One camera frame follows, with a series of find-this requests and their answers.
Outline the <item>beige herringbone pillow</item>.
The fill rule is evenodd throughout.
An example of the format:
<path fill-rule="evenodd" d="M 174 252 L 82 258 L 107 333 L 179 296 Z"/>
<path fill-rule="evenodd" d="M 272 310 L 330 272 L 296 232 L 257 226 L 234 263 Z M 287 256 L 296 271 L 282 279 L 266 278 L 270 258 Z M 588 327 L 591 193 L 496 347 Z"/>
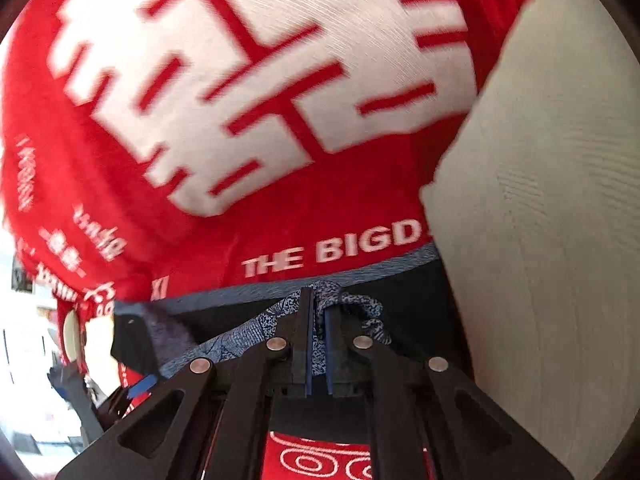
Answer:
<path fill-rule="evenodd" d="M 601 0 L 530 0 L 424 192 L 478 384 L 578 479 L 639 409 L 639 64 Z"/>

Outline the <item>red bedspread with white characters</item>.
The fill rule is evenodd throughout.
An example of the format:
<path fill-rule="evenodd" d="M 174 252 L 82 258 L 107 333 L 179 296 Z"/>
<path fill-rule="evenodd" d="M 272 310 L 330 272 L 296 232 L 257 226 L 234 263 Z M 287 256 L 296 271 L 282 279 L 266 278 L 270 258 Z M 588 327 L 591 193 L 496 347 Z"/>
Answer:
<path fill-rule="evenodd" d="M 436 246 L 420 192 L 526 1 L 28 0 L 1 101 L 22 263 L 114 322 Z M 314 294 L 311 393 L 274 397 L 257 479 L 375 479 L 323 315 Z"/>

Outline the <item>cream pillow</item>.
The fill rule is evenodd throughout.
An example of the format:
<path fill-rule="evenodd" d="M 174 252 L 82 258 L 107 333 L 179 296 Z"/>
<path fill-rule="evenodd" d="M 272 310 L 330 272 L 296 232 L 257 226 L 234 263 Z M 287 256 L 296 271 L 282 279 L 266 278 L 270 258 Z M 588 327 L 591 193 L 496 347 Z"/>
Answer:
<path fill-rule="evenodd" d="M 75 311 L 62 322 L 61 344 L 66 359 L 76 363 L 105 393 L 119 386 L 118 364 L 111 355 L 114 322 L 110 316 L 99 316 L 81 323 Z"/>

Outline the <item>black pants with grey trim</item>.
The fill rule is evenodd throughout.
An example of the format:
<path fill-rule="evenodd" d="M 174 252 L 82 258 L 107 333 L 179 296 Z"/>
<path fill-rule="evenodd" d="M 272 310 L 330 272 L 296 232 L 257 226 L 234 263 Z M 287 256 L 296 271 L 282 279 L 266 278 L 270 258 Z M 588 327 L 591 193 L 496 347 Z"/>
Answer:
<path fill-rule="evenodd" d="M 317 311 L 354 308 L 367 335 L 416 361 L 442 356 L 472 376 L 473 364 L 454 293 L 437 247 L 360 269 L 182 297 L 115 304 L 111 354 L 141 375 L 175 375 L 205 356 L 218 363 L 274 336 L 310 287 Z"/>

